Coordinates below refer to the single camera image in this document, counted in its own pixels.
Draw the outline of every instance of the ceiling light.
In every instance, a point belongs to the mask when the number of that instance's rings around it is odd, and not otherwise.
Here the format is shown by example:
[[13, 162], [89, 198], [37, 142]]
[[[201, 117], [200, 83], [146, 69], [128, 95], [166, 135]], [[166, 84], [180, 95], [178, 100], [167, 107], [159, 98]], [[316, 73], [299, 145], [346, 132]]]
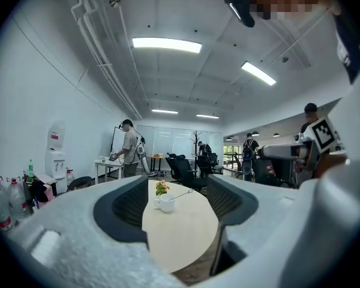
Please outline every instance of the ceiling light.
[[173, 40], [160, 37], [135, 37], [132, 39], [135, 48], [166, 48], [199, 53], [202, 45], [191, 41]]
[[202, 114], [196, 114], [198, 118], [219, 118], [218, 116], [214, 115], [202, 115]]
[[274, 85], [276, 83], [274, 79], [269, 77], [266, 73], [264, 73], [262, 70], [259, 70], [257, 67], [253, 66], [249, 62], [245, 62], [241, 68], [251, 73], [252, 75], [255, 75], [256, 77], [262, 79], [265, 83], [269, 85]]
[[152, 109], [152, 112], [159, 112], [159, 113], [171, 113], [171, 114], [177, 114], [177, 111], [168, 111], [168, 110], [159, 110], [159, 109]]

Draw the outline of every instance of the ceiling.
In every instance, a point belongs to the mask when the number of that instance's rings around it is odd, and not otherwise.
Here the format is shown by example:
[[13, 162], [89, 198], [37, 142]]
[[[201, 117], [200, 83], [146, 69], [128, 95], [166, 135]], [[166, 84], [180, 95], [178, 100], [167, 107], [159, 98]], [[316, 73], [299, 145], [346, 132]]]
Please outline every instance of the ceiling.
[[[337, 101], [332, 101], [324, 106], [317, 108], [317, 114], [319, 117], [323, 117], [327, 115], [332, 108], [337, 104]], [[240, 133], [236, 133], [231, 141], [226, 141], [226, 137], [224, 138], [224, 142], [227, 143], [243, 143], [247, 138], [247, 133], [252, 133], [254, 131], [259, 132], [259, 136], [256, 136], [256, 140], [266, 140], [273, 137], [275, 133], [278, 133], [280, 136], [289, 136], [299, 133], [301, 126], [306, 123], [305, 114], [298, 114], [292, 116], [290, 118], [282, 119], [278, 122], [273, 122], [268, 125], [264, 125], [261, 127], [257, 127], [254, 129], [247, 129]]]
[[[100, 10], [91, 15], [96, 33], [143, 118], [152, 117], [151, 109], [226, 116], [251, 95], [264, 101], [276, 93], [287, 96], [288, 78], [335, 52], [330, 15], [321, 7], [290, 20], [253, 15], [256, 24], [247, 28], [224, 0], [120, 0], [121, 8], [96, 1]], [[188, 40], [202, 49], [195, 54], [133, 48], [133, 37]], [[282, 63], [285, 56], [289, 60]], [[245, 61], [273, 77], [275, 86], [241, 70]]]

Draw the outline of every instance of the man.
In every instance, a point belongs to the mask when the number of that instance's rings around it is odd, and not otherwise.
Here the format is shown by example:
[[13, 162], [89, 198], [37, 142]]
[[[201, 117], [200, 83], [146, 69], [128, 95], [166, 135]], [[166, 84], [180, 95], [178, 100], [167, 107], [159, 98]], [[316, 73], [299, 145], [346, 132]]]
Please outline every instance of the man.
[[[245, 140], [243, 146], [243, 152], [245, 148], [250, 148], [252, 150], [253, 153], [253, 158], [252, 160], [252, 169], [255, 172], [256, 171], [256, 153], [259, 153], [259, 144], [252, 139], [252, 134], [251, 133], [247, 133], [247, 139]], [[245, 180], [246, 181], [250, 181], [251, 179], [251, 174], [246, 175], [245, 176]]]
[[307, 122], [301, 126], [300, 133], [304, 133], [310, 124], [319, 120], [317, 117], [317, 106], [314, 103], [308, 103], [304, 108], [304, 113]]
[[311, 11], [312, 5], [322, 5], [330, 10], [335, 24], [338, 47], [337, 55], [343, 63], [352, 84], [360, 69], [360, 31], [351, 16], [338, 0], [229, 0], [239, 12], [241, 22], [251, 28], [255, 20], [250, 9], [255, 8], [257, 15], [264, 19], [274, 19], [276, 14], [286, 18], [301, 11]]
[[202, 141], [198, 142], [198, 146], [199, 146], [199, 155], [207, 155], [208, 153], [212, 152], [211, 147], [208, 144], [203, 143]]
[[139, 163], [139, 156], [136, 154], [138, 135], [134, 131], [133, 124], [129, 119], [124, 120], [122, 129], [125, 131], [122, 149], [115, 153], [113, 159], [124, 154], [124, 178], [136, 176], [136, 168]]
[[245, 146], [248, 146], [252, 151], [253, 154], [258, 153], [259, 152], [259, 144], [257, 141], [252, 139], [252, 134], [251, 133], [247, 133], [247, 139], [245, 140], [244, 144], [243, 144], [243, 149]]

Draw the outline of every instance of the backpack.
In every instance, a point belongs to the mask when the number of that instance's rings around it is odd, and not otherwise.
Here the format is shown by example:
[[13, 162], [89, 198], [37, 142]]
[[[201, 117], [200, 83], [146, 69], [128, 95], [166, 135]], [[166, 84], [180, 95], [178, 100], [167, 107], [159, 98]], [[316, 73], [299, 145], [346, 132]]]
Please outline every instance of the backpack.
[[205, 146], [205, 152], [206, 152], [207, 154], [210, 154], [210, 153], [212, 152], [212, 149], [211, 149], [211, 147], [210, 147], [208, 144]]
[[253, 140], [245, 140], [244, 145], [242, 147], [242, 159], [243, 160], [251, 160], [253, 158], [253, 150], [251, 149]]

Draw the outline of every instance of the white cup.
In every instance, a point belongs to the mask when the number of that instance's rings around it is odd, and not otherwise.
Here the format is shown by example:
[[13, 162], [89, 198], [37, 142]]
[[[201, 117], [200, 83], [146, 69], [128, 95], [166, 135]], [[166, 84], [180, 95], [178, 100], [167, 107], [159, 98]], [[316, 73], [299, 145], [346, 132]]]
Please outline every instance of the white cup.
[[162, 194], [158, 199], [154, 200], [154, 204], [163, 212], [172, 212], [175, 208], [175, 200], [170, 194]]

